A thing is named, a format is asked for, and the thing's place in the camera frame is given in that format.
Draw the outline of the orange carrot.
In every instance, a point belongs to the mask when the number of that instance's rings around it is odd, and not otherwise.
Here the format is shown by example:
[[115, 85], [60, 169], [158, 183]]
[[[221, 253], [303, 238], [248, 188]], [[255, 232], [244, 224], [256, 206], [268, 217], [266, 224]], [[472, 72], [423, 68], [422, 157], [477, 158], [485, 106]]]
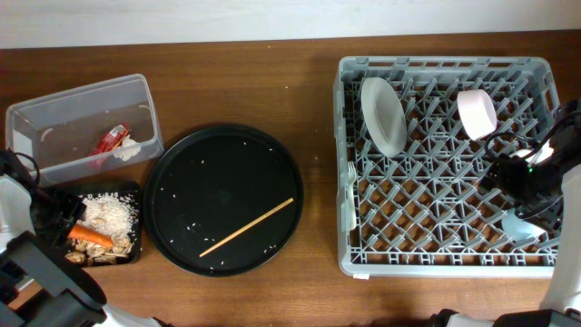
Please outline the orange carrot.
[[113, 240], [110, 237], [86, 228], [80, 224], [74, 225], [68, 234], [68, 238], [95, 243], [105, 248], [113, 247]]

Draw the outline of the light blue cup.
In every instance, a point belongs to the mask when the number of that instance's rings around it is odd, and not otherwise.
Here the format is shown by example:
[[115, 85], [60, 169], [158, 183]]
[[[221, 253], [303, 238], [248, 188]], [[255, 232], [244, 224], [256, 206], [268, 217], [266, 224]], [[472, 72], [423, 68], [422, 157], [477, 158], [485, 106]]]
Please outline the light blue cup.
[[515, 242], [542, 235], [546, 230], [524, 220], [517, 218], [515, 209], [506, 210], [506, 215], [501, 219], [501, 227], [504, 233]]

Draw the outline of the food scraps rice and pasta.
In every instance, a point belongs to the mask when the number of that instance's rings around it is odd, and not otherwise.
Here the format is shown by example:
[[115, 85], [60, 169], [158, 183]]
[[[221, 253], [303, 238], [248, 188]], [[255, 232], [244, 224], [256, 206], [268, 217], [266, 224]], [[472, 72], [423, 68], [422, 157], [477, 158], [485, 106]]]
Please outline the food scraps rice and pasta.
[[110, 237], [113, 247], [67, 239], [65, 258], [82, 267], [126, 264], [135, 261], [139, 247], [139, 206], [135, 192], [82, 195], [86, 205], [76, 224]]

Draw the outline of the pink-white bowl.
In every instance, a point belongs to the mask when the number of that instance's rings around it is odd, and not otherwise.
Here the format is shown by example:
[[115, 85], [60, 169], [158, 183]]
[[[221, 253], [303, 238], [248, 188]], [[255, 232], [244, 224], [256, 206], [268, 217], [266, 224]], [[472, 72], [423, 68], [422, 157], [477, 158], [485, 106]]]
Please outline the pink-white bowl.
[[459, 92], [457, 104], [460, 121], [471, 140], [480, 140], [497, 129], [496, 110], [484, 90]]

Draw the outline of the red snack wrapper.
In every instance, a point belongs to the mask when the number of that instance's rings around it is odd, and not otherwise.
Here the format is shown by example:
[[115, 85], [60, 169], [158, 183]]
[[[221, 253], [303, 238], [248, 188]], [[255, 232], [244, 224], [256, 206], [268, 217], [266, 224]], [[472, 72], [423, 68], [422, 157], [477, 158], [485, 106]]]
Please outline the red snack wrapper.
[[[116, 150], [121, 146], [123, 139], [131, 131], [127, 124], [118, 124], [110, 130], [105, 136], [101, 138], [95, 148], [89, 153], [90, 156], [96, 156]], [[100, 170], [105, 162], [109, 159], [106, 155], [99, 159], [94, 159], [89, 163], [89, 166], [95, 170]]]

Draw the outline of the white tissue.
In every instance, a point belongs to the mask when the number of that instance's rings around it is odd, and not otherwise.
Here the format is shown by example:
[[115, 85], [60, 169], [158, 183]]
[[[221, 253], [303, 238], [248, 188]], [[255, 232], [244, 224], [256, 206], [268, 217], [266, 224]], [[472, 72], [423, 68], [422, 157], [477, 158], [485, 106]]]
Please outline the white tissue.
[[141, 146], [130, 136], [126, 136], [122, 140], [120, 149], [121, 152], [115, 154], [113, 157], [127, 162], [141, 151]]

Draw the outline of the grey plate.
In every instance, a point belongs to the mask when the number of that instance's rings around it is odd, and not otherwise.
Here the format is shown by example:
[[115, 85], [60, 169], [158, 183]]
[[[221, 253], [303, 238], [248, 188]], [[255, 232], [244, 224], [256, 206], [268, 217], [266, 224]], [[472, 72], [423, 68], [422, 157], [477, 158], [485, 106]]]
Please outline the grey plate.
[[402, 153], [407, 142], [407, 123], [394, 88], [382, 78], [366, 78], [360, 101], [365, 125], [378, 150], [387, 157]]

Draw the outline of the white plastic fork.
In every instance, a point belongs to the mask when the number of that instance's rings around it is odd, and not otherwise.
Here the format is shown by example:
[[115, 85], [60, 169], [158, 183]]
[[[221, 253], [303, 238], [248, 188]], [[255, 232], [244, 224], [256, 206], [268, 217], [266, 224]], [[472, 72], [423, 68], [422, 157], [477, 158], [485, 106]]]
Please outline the white plastic fork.
[[357, 214], [355, 208], [354, 186], [357, 182], [357, 168], [352, 161], [348, 162], [348, 185], [346, 187], [347, 195], [347, 213], [348, 213], [348, 229], [354, 230], [357, 226]]

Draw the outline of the white cup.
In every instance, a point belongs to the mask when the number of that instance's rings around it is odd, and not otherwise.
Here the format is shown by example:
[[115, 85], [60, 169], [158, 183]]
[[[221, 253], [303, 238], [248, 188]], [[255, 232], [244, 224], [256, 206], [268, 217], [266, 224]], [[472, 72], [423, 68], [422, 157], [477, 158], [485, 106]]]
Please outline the white cup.
[[520, 149], [510, 155], [511, 158], [526, 158], [529, 164], [541, 164], [553, 155], [554, 149], [549, 143], [544, 144], [535, 154], [532, 149]]

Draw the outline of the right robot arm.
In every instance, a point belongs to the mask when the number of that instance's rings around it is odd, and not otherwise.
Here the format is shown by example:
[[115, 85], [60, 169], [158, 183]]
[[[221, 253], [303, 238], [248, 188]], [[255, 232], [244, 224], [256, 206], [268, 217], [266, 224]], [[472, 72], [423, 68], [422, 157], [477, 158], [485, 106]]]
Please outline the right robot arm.
[[494, 186], [528, 207], [542, 195], [563, 200], [561, 233], [552, 278], [539, 308], [506, 313], [494, 321], [472, 319], [444, 309], [428, 326], [578, 326], [580, 324], [580, 102], [561, 104], [553, 127], [523, 157], [489, 154], [485, 175]]

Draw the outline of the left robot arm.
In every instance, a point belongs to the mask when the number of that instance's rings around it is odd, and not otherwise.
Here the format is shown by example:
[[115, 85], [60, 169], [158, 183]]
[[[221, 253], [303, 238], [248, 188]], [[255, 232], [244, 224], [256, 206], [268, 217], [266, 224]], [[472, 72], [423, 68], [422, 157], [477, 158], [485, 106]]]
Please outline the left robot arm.
[[24, 155], [1, 152], [1, 323], [4, 326], [155, 326], [108, 304], [99, 284], [64, 255], [82, 199], [43, 189]]

